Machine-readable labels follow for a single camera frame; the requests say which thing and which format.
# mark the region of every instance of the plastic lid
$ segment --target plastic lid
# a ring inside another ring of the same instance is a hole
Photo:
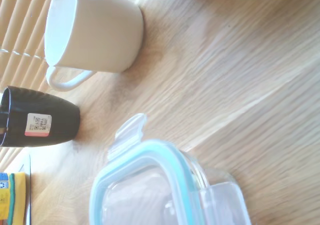
[[[109,164],[92,187],[90,224],[250,225],[239,186],[227,181],[201,187],[173,144],[141,142],[146,120],[137,114],[116,133]]]

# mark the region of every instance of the wood grain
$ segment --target wood grain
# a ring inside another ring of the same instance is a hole
[[[320,0],[138,3],[145,39],[135,64],[50,91],[80,107],[81,125],[76,140],[31,150],[32,223],[89,224],[116,130],[146,113],[145,139],[236,177],[253,224],[319,224]]]

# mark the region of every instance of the black cup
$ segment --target black cup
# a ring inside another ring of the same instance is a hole
[[[0,147],[40,147],[75,138],[80,110],[40,91],[8,86],[0,105]]]

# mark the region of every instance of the yellow sponge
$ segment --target yellow sponge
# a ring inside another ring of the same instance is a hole
[[[0,173],[0,220],[7,220],[8,225],[23,225],[25,207],[25,173]]]

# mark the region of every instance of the window blind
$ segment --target window blind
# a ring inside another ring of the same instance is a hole
[[[0,0],[0,90],[16,86],[45,92],[44,33],[51,0]],[[0,148],[0,172],[21,148]]]

